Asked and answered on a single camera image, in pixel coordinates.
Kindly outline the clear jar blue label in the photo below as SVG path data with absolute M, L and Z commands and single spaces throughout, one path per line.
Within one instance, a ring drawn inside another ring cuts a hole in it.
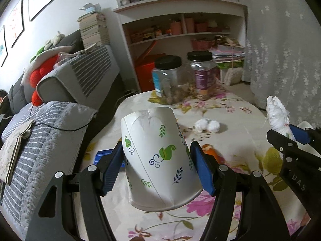
M 194 74 L 189 65 L 177 55 L 165 55 L 154 62 L 152 79 L 156 95 L 164 104 L 177 104 L 193 96 Z

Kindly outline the clear jar purple label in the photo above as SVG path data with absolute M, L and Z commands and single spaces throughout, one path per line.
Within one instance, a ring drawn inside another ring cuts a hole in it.
M 216 84 L 216 62 L 210 51 L 191 51 L 187 53 L 190 67 L 194 72 L 197 98 L 208 100 L 214 94 Z

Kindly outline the grey striped sofa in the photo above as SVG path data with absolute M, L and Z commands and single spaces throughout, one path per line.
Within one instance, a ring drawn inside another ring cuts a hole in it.
M 25 240 L 35 208 L 57 171 L 80 168 L 90 141 L 109 124 L 125 92 L 109 45 L 79 53 L 45 76 L 49 97 L 14 114 L 1 140 L 23 134 L 11 166 L 11 181 L 1 183 L 1 212 Z

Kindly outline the stacked papers pile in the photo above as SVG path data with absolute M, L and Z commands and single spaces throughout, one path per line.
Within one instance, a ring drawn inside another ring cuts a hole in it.
M 216 35 L 209 51 L 222 70 L 244 66 L 245 48 L 234 38 Z

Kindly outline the person in dark clothes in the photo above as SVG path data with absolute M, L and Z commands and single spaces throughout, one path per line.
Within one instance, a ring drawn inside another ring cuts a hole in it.
M 2 119 L 8 120 L 12 118 L 12 111 L 10 109 L 10 102 L 8 98 L 8 93 L 1 89 L 0 90 L 0 97 L 1 97 L 1 116 Z

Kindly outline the white crumpled tissue ball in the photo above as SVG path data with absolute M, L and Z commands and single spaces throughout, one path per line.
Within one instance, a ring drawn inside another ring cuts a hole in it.
M 199 119 L 194 126 L 198 132 L 218 133 L 220 131 L 220 123 L 208 118 Z

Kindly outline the dark blue carton box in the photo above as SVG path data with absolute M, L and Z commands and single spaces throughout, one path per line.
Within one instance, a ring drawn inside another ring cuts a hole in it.
M 125 167 L 124 152 L 122 149 L 98 151 L 94 158 L 93 164 L 98 166 L 101 170 Z

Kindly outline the white patterned paper cup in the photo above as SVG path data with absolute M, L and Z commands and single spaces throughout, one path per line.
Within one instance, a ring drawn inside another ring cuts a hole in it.
M 203 191 L 171 108 L 156 107 L 125 116 L 121 134 L 132 206 L 146 212 L 173 210 Z

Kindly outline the floral tablecloth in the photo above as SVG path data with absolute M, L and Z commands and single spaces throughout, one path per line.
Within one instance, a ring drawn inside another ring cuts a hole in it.
M 174 108 L 188 143 L 197 141 L 201 165 L 214 158 L 236 173 L 261 172 L 275 194 L 291 236 L 310 223 L 309 214 L 280 177 L 282 154 L 266 141 L 268 126 L 261 112 L 233 93 L 219 89 L 207 102 L 191 100 Z M 167 212 L 143 212 L 128 202 L 129 182 L 120 172 L 112 192 L 102 199 L 117 240 L 198 240 L 214 208 L 215 197 L 204 190 L 187 205 Z

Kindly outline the white tissue wad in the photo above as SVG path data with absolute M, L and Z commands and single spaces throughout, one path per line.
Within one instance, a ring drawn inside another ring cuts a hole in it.
M 267 98 L 266 110 L 271 129 L 291 140 L 295 140 L 293 132 L 290 129 L 289 113 L 277 96 L 269 96 Z

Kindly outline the white bookshelf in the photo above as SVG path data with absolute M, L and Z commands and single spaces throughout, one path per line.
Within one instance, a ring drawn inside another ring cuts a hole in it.
M 211 47 L 216 35 L 241 44 L 246 38 L 247 6 L 239 0 L 118 0 L 118 24 L 126 57 L 125 83 L 141 91 L 135 63 L 147 55 L 178 55 Z

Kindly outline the red gift box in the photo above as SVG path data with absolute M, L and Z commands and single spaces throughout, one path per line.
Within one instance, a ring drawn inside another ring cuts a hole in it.
M 154 90 L 152 78 L 152 70 L 155 68 L 154 62 L 157 58 L 165 55 L 165 53 L 147 55 L 144 59 L 135 63 L 135 72 L 142 92 Z

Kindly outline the stack of books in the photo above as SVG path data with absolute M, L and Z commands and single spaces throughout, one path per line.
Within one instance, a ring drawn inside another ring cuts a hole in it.
M 93 44 L 110 44 L 106 17 L 100 12 L 91 12 L 77 19 L 84 48 Z

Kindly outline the red plush toy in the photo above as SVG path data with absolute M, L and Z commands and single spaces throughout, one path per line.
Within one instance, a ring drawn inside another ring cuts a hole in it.
M 31 97 L 31 102 L 34 106 L 38 107 L 43 104 L 43 101 L 39 97 L 36 87 L 38 83 L 41 81 L 41 79 L 53 70 L 53 66 L 55 65 L 57 60 L 58 60 L 58 54 L 46 59 L 38 68 L 36 68 L 31 73 L 29 81 L 30 81 L 31 87 L 35 89 Z

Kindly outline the white lace curtain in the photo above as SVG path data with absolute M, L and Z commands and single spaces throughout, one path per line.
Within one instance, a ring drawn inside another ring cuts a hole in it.
M 320 125 L 320 24 L 305 0 L 239 0 L 248 8 L 243 80 L 255 105 L 277 96 L 290 121 Z

